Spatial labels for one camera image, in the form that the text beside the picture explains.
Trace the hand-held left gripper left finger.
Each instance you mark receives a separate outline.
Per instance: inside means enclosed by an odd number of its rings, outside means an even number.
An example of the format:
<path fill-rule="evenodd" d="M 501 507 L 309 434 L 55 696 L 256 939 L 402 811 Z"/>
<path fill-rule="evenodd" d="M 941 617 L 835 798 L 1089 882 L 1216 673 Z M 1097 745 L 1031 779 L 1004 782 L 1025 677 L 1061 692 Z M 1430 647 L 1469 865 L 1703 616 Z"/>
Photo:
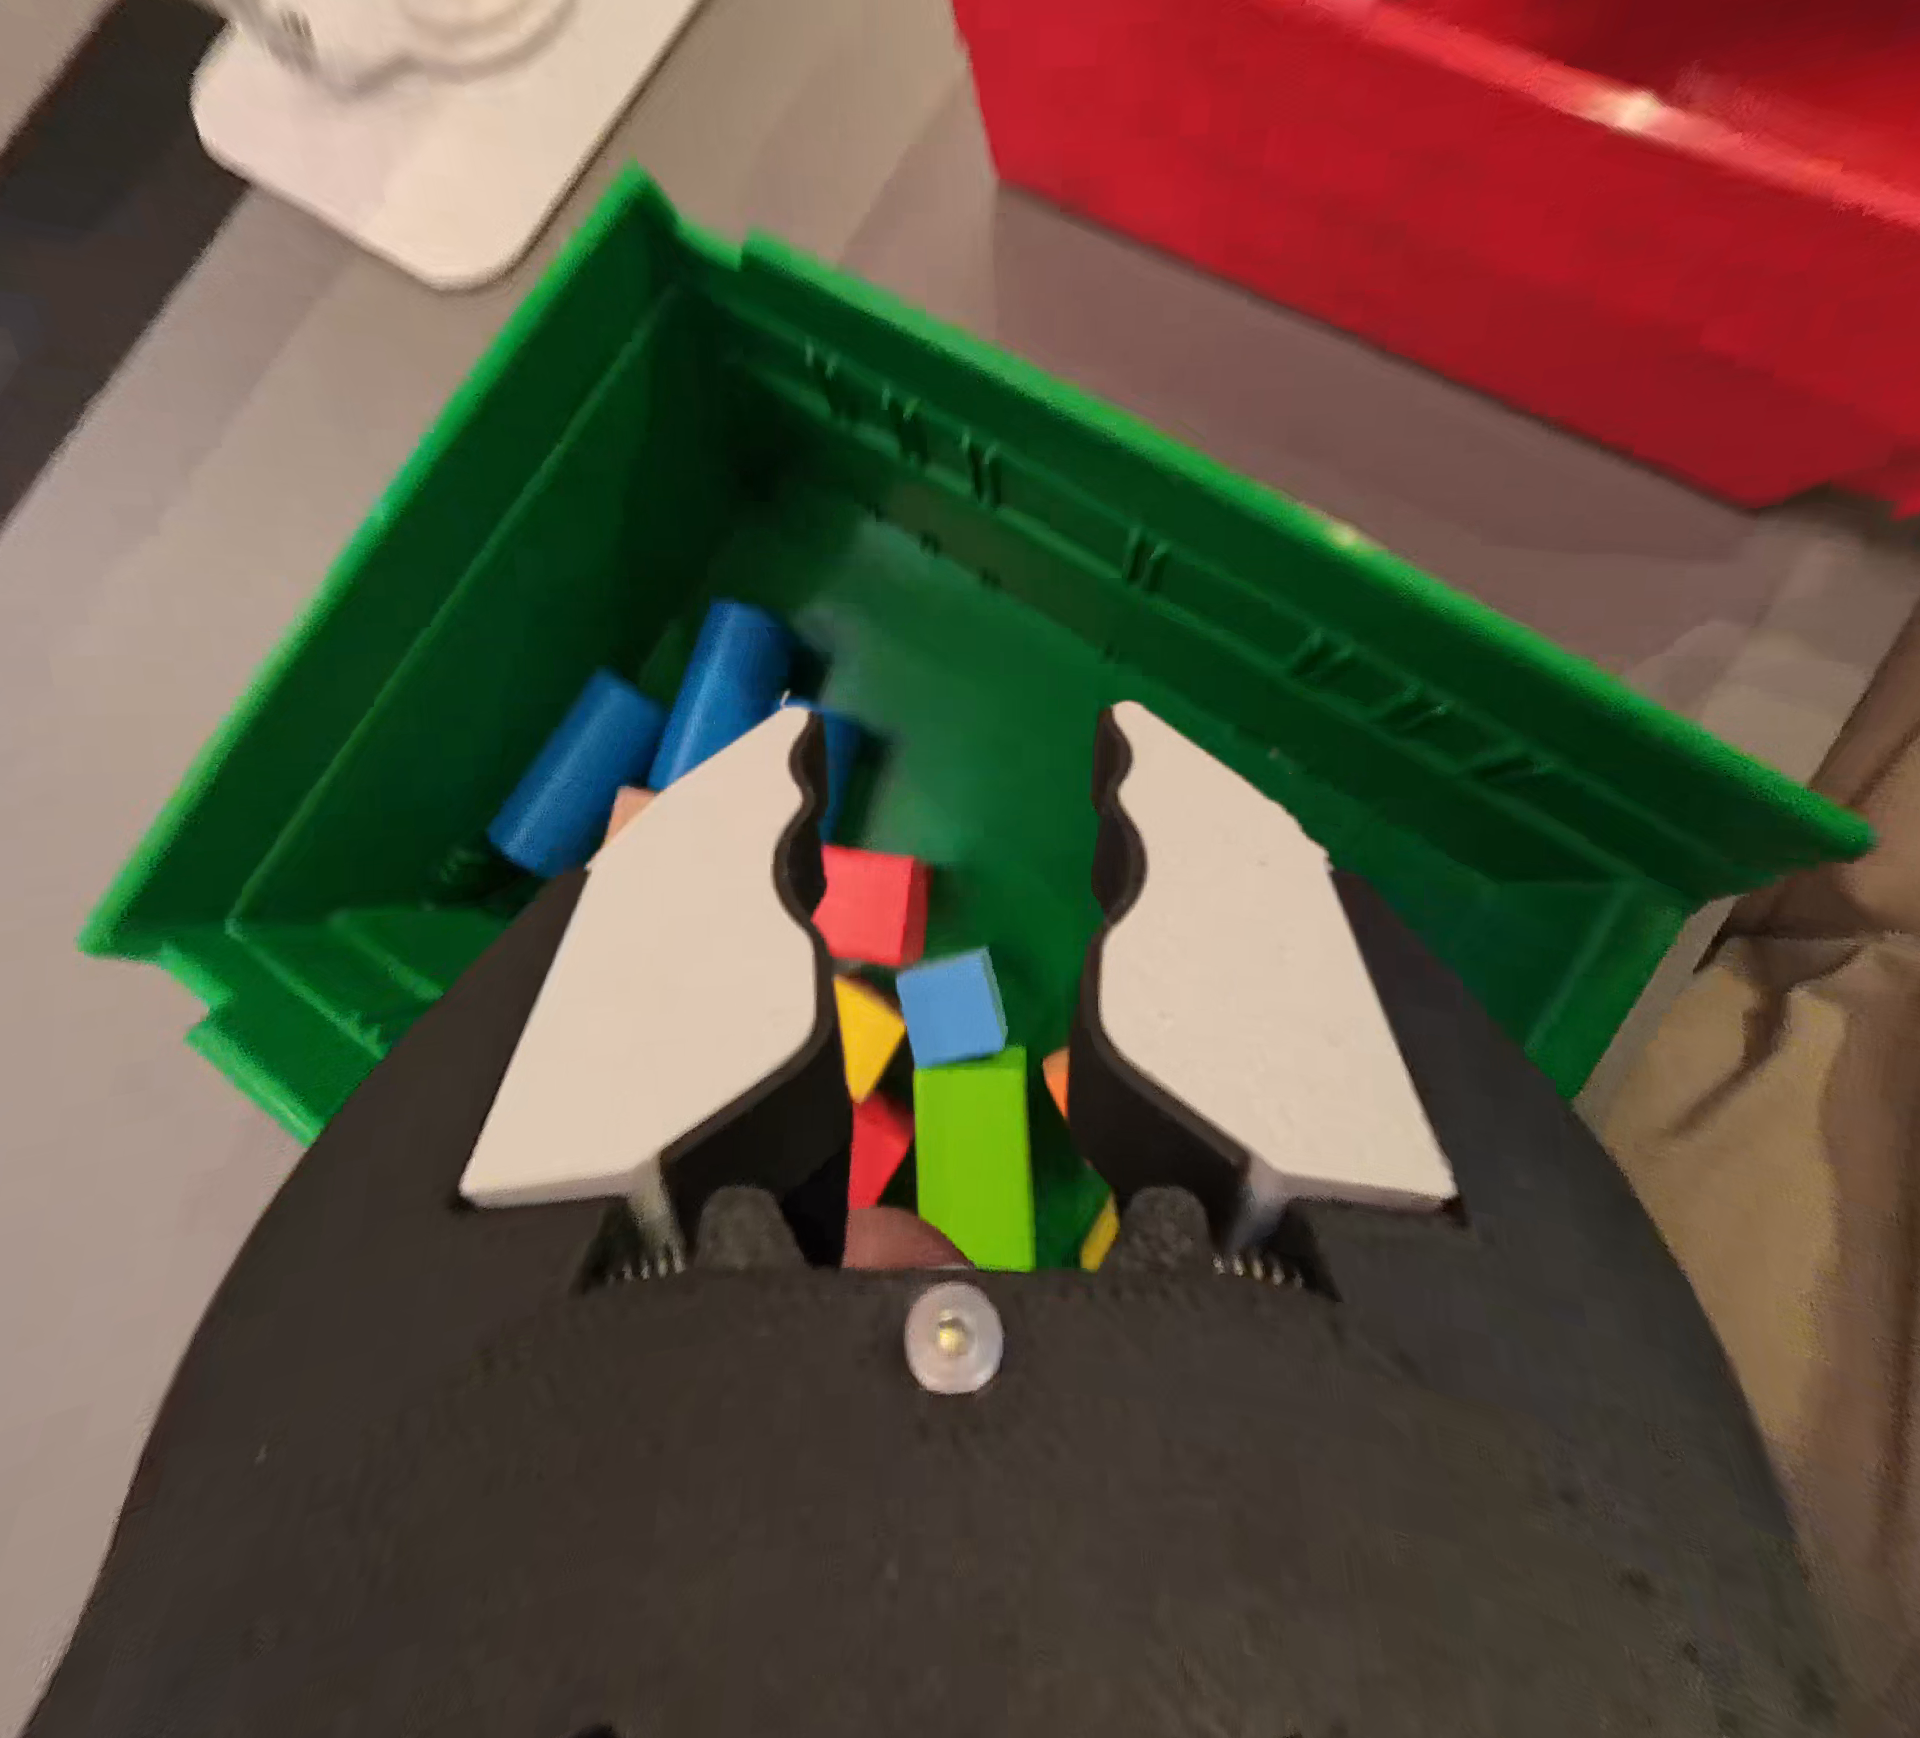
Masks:
<path fill-rule="evenodd" d="M 782 709 L 671 784 L 584 870 L 459 1180 L 473 1208 L 618 1200 L 654 1249 L 711 1197 L 773 1197 L 844 1262 L 853 1104 L 830 949 L 823 719 Z"/>

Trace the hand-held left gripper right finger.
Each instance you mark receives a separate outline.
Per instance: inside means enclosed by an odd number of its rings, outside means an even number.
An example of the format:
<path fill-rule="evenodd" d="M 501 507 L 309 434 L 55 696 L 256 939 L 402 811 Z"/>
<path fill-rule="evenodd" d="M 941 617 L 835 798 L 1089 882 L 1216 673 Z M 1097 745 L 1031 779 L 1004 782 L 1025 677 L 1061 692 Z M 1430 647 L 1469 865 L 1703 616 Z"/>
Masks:
<path fill-rule="evenodd" d="M 1450 1231 L 1457 1178 L 1326 848 L 1140 701 L 1097 718 L 1091 807 L 1072 1138 L 1111 1257 L 1157 1216 L 1216 1262 L 1314 1214 Z"/>

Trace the red wooden cube block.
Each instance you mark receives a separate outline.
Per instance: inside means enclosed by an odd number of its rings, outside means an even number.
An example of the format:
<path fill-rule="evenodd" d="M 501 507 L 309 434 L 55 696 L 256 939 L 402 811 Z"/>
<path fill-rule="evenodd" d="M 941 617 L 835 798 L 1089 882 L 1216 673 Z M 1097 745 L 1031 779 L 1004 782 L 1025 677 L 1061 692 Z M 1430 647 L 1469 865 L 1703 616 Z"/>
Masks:
<path fill-rule="evenodd" d="M 926 956 L 932 870 L 926 862 L 827 844 L 815 926 L 830 957 L 890 969 Z"/>

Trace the red plastic bin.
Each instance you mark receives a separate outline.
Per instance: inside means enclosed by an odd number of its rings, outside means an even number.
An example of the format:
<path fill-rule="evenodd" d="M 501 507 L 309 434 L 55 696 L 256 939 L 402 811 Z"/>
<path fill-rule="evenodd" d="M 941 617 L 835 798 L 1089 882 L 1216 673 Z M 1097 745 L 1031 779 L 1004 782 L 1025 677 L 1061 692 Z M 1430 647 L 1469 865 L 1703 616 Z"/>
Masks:
<path fill-rule="evenodd" d="M 1917 520 L 1917 0 L 952 0 L 1000 178 L 1744 507 Z"/>

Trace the green plastic bin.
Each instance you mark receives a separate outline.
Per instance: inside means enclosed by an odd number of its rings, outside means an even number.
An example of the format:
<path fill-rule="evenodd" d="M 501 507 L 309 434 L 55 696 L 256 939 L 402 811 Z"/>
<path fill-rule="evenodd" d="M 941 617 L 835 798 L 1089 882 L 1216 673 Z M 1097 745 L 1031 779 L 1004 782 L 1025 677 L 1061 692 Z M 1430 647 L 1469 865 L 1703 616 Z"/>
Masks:
<path fill-rule="evenodd" d="M 666 712 L 713 599 L 796 633 L 782 709 L 870 745 L 838 844 L 932 870 L 1028 1053 L 1038 1267 L 1108 1195 L 1072 1138 L 1091 750 L 1140 701 L 1310 830 L 1473 1212 L 1469 1127 L 1555 1117 L 1694 909 L 1871 828 L 1497 613 L 1036 368 L 626 175 L 510 318 L 93 909 L 87 956 L 311 1144 L 505 1011 L 459 1180 L 580 896 L 489 824 L 588 676 Z M 1070 1117 L 1043 1057 L 1070 1049 Z"/>

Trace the yellow wooden triangle block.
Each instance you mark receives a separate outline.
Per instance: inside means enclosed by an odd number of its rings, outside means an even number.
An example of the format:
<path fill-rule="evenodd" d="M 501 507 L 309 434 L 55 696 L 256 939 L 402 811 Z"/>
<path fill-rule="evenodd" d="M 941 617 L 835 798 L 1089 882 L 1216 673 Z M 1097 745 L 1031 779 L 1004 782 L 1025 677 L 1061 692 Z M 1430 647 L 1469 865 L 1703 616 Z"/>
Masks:
<path fill-rule="evenodd" d="M 907 1026 L 891 994 L 860 975 L 838 974 L 834 994 L 847 1094 L 862 1106 L 879 1092 Z"/>

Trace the blue wooden cylinder block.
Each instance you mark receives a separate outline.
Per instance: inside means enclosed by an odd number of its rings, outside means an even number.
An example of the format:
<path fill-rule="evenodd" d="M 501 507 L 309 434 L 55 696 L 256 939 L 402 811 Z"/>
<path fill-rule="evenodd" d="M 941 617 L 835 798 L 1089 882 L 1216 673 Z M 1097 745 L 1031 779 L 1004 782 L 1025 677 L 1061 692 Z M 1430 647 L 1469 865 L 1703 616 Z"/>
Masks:
<path fill-rule="evenodd" d="M 830 706 L 815 701 L 806 709 L 814 712 L 823 729 L 830 798 L 822 813 L 822 840 L 823 846 L 832 846 L 838 844 L 844 816 L 853 798 L 860 767 L 870 745 L 870 734 L 860 719 Z"/>
<path fill-rule="evenodd" d="M 800 641 L 775 613 L 713 599 L 669 708 L 644 785 L 665 791 L 782 708 Z"/>
<path fill-rule="evenodd" d="M 586 864 L 621 789 L 644 782 L 666 719 L 624 677 L 593 672 L 489 824 L 492 852 L 540 880 Z"/>

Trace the red wooden triangle block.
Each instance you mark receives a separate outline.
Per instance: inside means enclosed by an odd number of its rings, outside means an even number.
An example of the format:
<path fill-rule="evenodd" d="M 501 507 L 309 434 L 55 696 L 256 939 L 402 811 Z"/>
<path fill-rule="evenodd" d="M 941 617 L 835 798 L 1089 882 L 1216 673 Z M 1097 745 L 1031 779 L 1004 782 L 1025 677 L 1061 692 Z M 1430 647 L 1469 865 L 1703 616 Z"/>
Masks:
<path fill-rule="evenodd" d="M 881 1206 L 890 1186 L 907 1163 L 916 1142 L 916 1112 L 909 1101 L 875 1092 L 853 1104 L 850 1165 L 850 1212 Z"/>

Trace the blue wooden cube block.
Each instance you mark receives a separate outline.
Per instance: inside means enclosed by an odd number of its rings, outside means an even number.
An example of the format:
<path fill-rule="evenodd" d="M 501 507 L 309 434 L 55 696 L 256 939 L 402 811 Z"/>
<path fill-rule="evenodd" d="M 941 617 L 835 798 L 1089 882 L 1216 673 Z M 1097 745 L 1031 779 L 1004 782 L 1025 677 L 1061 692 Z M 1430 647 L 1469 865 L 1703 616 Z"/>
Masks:
<path fill-rule="evenodd" d="M 985 1060 L 1010 1042 L 987 947 L 926 957 L 899 969 L 895 995 L 917 1070 Z"/>

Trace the green wooden rectangular block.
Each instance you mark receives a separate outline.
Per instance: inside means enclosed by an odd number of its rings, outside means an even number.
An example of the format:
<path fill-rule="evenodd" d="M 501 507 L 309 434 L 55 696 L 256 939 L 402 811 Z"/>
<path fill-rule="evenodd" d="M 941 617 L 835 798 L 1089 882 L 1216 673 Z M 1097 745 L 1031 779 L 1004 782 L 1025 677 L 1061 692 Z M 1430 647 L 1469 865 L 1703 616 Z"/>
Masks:
<path fill-rule="evenodd" d="M 975 1267 L 1033 1272 L 1025 1049 L 917 1068 L 916 1129 L 922 1220 Z"/>

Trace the person's beige trousers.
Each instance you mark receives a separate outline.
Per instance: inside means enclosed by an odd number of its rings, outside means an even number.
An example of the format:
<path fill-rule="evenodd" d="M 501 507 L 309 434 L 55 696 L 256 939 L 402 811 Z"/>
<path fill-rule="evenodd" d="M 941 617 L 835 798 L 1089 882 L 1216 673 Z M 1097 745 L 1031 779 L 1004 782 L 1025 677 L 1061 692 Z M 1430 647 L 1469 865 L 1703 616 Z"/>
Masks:
<path fill-rule="evenodd" d="M 1877 835 L 1744 900 L 1600 1135 L 1758 1420 L 1842 1735 L 1918 1733 L 1918 644 L 1817 789 Z"/>

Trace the white sign stand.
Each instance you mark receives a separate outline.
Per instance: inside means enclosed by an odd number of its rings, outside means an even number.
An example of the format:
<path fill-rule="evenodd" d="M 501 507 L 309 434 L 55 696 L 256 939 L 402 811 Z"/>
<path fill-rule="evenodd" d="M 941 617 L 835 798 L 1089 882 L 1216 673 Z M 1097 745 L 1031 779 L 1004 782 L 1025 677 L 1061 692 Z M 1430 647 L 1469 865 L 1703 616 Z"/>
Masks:
<path fill-rule="evenodd" d="M 207 157 L 421 284 L 524 261 L 707 0 L 212 0 Z"/>

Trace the black tape strip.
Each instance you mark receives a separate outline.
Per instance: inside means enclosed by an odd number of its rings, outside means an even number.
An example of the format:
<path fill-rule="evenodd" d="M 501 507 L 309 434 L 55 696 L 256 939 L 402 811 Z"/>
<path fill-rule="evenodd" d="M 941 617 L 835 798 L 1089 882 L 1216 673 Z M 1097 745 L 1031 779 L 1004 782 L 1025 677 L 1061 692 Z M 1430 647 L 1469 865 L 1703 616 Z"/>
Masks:
<path fill-rule="evenodd" d="M 201 0 L 111 0 L 4 149 L 4 523 L 247 191 L 191 108 L 221 28 Z"/>

